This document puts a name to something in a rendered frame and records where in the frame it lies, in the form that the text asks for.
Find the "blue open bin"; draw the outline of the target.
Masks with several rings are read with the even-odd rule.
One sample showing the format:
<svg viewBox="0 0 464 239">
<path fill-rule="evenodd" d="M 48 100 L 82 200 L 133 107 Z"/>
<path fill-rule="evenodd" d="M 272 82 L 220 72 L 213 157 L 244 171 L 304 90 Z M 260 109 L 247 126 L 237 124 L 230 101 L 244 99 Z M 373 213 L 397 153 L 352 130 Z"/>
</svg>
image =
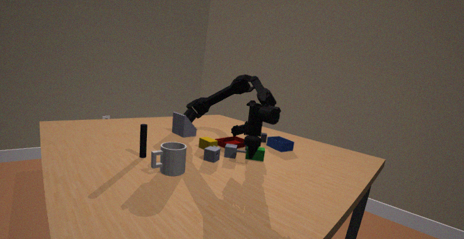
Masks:
<svg viewBox="0 0 464 239">
<path fill-rule="evenodd" d="M 294 142 L 281 136 L 267 137 L 267 146 L 282 152 L 293 151 Z"/>
</svg>

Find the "grey mug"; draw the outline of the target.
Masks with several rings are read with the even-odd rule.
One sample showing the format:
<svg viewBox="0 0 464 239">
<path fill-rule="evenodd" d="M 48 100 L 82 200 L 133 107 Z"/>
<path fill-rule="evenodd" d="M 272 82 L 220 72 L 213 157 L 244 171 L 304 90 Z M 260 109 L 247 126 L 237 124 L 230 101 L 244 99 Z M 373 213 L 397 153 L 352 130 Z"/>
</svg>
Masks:
<svg viewBox="0 0 464 239">
<path fill-rule="evenodd" d="M 161 150 L 151 151 L 151 168 L 159 168 L 166 176 L 178 176 L 185 172 L 186 149 L 183 143 L 168 142 L 160 145 Z M 156 155 L 160 155 L 160 162 L 156 163 Z"/>
</svg>

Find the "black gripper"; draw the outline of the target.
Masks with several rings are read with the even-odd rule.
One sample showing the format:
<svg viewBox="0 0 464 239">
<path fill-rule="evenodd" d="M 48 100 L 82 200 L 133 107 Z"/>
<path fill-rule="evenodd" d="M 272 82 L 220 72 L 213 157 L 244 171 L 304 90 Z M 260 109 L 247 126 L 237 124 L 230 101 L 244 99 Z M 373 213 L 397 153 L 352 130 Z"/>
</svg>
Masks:
<svg viewBox="0 0 464 239">
<path fill-rule="evenodd" d="M 262 134 L 262 124 L 263 122 L 261 120 L 248 119 L 248 136 L 244 139 L 244 145 L 248 146 L 249 159 L 253 158 L 259 146 L 261 146 L 262 140 L 260 137 Z"/>
</svg>

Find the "red tray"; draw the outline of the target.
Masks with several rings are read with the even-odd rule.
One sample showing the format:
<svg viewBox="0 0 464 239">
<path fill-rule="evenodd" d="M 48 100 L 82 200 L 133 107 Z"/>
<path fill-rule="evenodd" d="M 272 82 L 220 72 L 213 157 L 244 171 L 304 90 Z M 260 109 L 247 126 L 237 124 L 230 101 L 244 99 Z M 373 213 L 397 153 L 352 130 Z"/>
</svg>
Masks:
<svg viewBox="0 0 464 239">
<path fill-rule="evenodd" d="M 245 148 L 246 145 L 244 145 L 244 139 L 240 137 L 225 137 L 225 138 L 220 138 L 220 139 L 215 139 L 217 141 L 217 145 L 224 148 L 226 144 L 234 144 L 238 145 L 237 149 L 239 148 Z"/>
</svg>

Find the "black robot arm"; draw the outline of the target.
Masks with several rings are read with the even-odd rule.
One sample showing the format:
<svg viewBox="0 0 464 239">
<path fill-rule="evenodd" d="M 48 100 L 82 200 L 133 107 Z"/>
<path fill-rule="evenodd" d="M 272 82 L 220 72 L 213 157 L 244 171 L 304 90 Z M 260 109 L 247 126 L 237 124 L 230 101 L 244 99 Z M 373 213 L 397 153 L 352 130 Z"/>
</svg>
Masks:
<svg viewBox="0 0 464 239">
<path fill-rule="evenodd" d="M 252 87 L 250 87 L 249 82 L 252 83 Z M 183 115 L 186 115 L 192 123 L 195 118 L 198 119 L 203 116 L 209 111 L 210 106 L 217 102 L 233 94 L 251 92 L 253 89 L 256 89 L 257 98 L 261 104 L 256 103 L 255 100 L 250 100 L 250 102 L 247 103 L 247 106 L 250 106 L 248 118 L 252 120 L 261 120 L 262 122 L 272 125 L 278 123 L 281 110 L 279 107 L 275 107 L 276 101 L 270 90 L 264 88 L 257 76 L 250 76 L 247 74 L 237 76 L 232 81 L 231 85 L 207 98 L 201 97 L 190 102 L 187 105 L 188 110 Z M 233 126 L 231 129 L 233 137 L 240 134 L 247 136 L 247 125 L 248 122 L 246 121 L 243 125 Z"/>
</svg>

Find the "black cylinder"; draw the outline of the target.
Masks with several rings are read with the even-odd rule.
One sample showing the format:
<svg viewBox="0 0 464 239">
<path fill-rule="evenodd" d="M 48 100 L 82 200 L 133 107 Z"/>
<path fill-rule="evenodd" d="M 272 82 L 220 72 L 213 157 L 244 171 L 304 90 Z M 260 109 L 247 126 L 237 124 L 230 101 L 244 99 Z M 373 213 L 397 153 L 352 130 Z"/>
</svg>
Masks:
<svg viewBox="0 0 464 239">
<path fill-rule="evenodd" d="M 140 152 L 139 152 L 139 157 L 140 158 L 146 158 L 146 141 L 147 141 L 147 131 L 148 131 L 148 125 L 147 124 L 141 124 L 141 131 L 140 131 Z"/>
</svg>

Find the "green block with grey pin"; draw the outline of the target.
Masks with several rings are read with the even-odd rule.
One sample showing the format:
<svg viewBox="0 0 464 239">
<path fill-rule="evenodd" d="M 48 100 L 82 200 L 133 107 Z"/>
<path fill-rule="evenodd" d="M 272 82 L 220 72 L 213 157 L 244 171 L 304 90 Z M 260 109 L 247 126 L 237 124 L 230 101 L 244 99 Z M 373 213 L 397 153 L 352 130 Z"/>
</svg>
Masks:
<svg viewBox="0 0 464 239">
<path fill-rule="evenodd" d="M 262 161 L 262 162 L 264 162 L 265 148 L 259 147 L 252 159 L 249 159 L 248 147 L 247 147 L 246 151 L 237 149 L 236 152 L 246 153 L 246 158 L 245 159 L 247 159 L 247 160 L 254 160 L 254 161 Z"/>
</svg>

